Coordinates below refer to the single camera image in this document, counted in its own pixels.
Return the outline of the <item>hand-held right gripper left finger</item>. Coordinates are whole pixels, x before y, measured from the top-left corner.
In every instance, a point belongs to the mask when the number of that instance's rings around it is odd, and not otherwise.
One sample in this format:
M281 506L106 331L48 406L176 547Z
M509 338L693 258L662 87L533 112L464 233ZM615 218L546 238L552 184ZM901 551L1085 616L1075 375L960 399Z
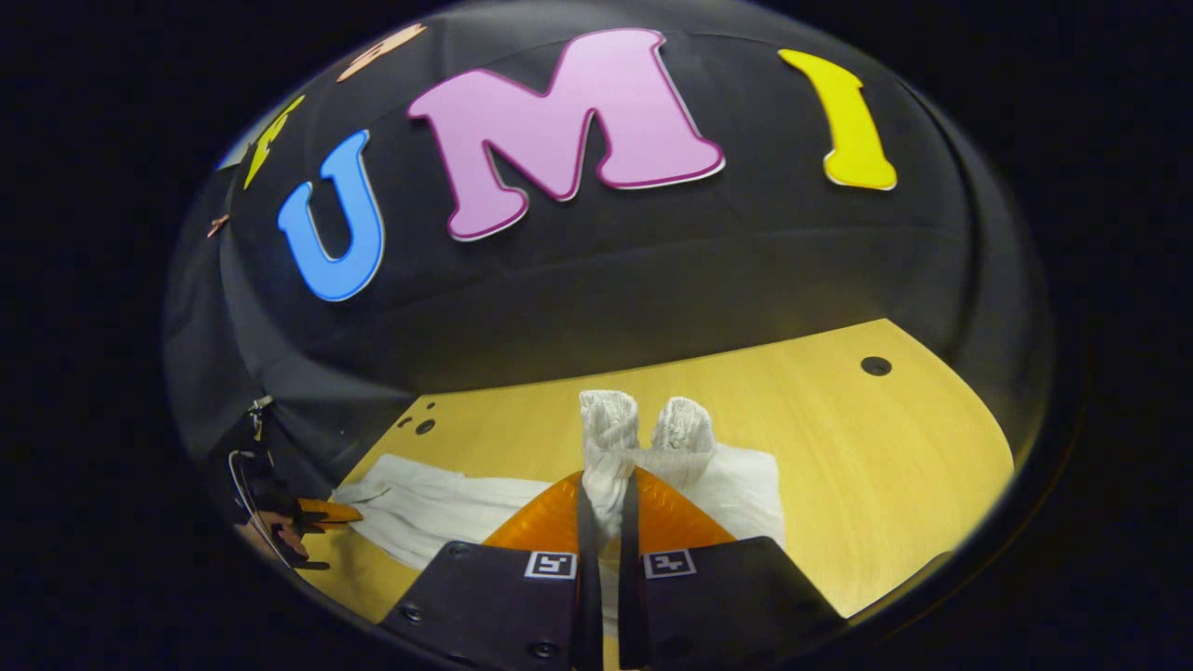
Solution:
M446 670L600 670L596 519L575 472L483 542L435 554L382 629Z

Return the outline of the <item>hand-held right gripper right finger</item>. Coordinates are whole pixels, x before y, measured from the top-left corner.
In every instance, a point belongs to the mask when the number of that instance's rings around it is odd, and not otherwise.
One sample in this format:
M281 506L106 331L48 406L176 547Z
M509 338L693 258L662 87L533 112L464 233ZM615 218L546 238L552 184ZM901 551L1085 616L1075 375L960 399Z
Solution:
M642 467L623 507L618 618L619 664L648 670L780 670L843 635L775 540L735 538Z

